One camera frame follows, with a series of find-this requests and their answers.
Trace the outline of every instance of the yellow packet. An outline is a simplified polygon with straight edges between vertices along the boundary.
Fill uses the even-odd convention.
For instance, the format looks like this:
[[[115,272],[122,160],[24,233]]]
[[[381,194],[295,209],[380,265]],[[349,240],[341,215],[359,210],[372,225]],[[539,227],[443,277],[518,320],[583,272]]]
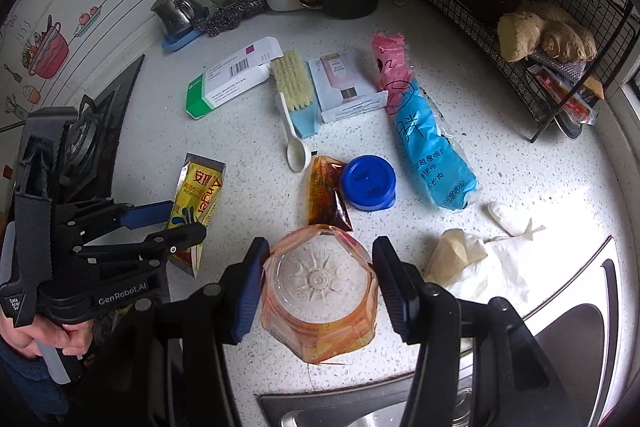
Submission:
[[[205,227],[211,220],[216,201],[222,190],[226,165],[222,162],[188,153],[175,189],[174,208],[166,224],[173,229],[196,221]],[[169,261],[181,270],[197,277],[200,269],[202,245],[169,256]]]

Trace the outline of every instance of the black glass stovetop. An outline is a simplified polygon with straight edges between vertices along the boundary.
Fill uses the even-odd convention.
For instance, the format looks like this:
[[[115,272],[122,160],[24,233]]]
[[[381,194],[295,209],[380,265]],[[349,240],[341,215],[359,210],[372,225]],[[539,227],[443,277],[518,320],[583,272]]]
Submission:
[[[111,196],[122,122],[144,58],[137,58],[95,100],[82,97],[78,120],[66,138],[60,203]]]

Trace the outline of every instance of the white ladle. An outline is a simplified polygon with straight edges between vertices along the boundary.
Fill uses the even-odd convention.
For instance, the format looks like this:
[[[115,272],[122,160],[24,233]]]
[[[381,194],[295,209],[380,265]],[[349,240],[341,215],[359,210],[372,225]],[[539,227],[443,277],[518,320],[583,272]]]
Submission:
[[[287,110],[287,102],[285,102],[284,95],[281,92],[276,94],[276,105],[280,110],[280,116],[287,131],[287,139],[289,139],[289,145],[287,145],[289,167],[293,172],[302,172],[311,162],[311,150],[304,140],[296,136],[296,130],[293,128],[293,122]]]

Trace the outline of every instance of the sink drain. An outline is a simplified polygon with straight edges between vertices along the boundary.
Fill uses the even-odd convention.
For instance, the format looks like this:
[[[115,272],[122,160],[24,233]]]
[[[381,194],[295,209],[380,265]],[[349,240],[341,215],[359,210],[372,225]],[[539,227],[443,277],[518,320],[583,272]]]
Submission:
[[[458,391],[456,396],[456,408],[453,414],[453,427],[466,427],[469,425],[471,415],[471,388],[465,387]]]

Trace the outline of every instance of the sink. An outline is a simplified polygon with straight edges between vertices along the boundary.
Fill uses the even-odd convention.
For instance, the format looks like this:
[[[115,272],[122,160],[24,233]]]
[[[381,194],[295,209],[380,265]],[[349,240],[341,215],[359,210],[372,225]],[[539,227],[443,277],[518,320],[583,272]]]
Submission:
[[[556,369],[585,427],[622,397],[618,367],[620,281],[612,237],[554,295],[524,317]],[[454,427],[468,425],[473,353],[460,359]],[[322,393],[265,395],[260,406],[271,427],[395,427],[400,425],[413,375]]]

